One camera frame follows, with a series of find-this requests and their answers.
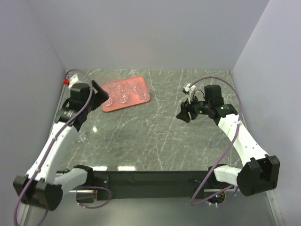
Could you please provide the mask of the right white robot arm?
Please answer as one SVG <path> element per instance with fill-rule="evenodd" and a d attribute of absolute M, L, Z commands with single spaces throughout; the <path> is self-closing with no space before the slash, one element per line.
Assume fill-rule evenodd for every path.
<path fill-rule="evenodd" d="M 207 115 L 233 143 L 243 165 L 241 169 L 222 164 L 211 167 L 211 174 L 207 176 L 208 185 L 218 188 L 224 182 L 238 187 L 244 196 L 275 189 L 280 160 L 275 155 L 270 156 L 257 144 L 235 107 L 224 103 L 219 85 L 205 86 L 204 100 L 198 100 L 196 91 L 195 85 L 188 83 L 184 86 L 183 92 L 188 99 L 181 103 L 177 119 L 189 123 L 198 115 Z"/>

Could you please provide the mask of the clear tall glass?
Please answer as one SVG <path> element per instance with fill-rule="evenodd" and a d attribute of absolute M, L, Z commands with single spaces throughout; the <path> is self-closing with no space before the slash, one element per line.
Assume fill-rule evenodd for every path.
<path fill-rule="evenodd" d="M 145 83 L 138 83 L 137 86 L 137 92 L 138 92 L 138 95 L 139 95 L 139 99 L 141 101 L 147 101 L 149 99 L 149 92 L 148 92 L 148 88 L 146 86 Z"/>
<path fill-rule="evenodd" d="M 128 101 L 128 94 L 127 93 L 117 94 L 117 100 L 119 103 L 125 104 Z"/>

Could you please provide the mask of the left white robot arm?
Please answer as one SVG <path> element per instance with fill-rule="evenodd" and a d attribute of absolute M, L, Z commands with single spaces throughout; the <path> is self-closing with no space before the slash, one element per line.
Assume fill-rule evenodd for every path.
<path fill-rule="evenodd" d="M 37 160 L 25 176 L 14 179 L 13 187 L 20 203 L 53 211 L 69 191 L 78 186 L 90 189 L 94 185 L 94 172 L 89 166 L 76 165 L 60 177 L 56 177 L 56 172 L 88 114 L 108 98 L 108 93 L 95 81 L 77 82 L 71 86 L 70 97 L 57 112 L 49 138 Z"/>

